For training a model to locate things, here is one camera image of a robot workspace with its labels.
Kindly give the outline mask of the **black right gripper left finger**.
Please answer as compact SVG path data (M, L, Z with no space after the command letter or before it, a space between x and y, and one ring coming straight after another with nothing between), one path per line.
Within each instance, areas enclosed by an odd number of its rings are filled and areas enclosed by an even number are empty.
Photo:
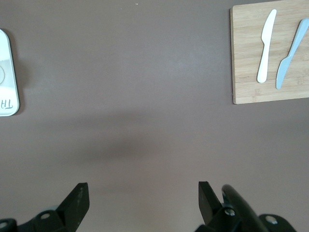
M0 220L2 232L75 232L90 206L87 183L79 183L55 210L45 210L18 225L13 218Z

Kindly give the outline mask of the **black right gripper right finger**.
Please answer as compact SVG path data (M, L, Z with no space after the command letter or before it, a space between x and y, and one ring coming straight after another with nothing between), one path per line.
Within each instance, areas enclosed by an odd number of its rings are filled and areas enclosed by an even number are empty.
M209 182L198 184L198 204L204 224L198 232L294 232L284 218L274 214L257 215L231 186L222 187L221 203Z

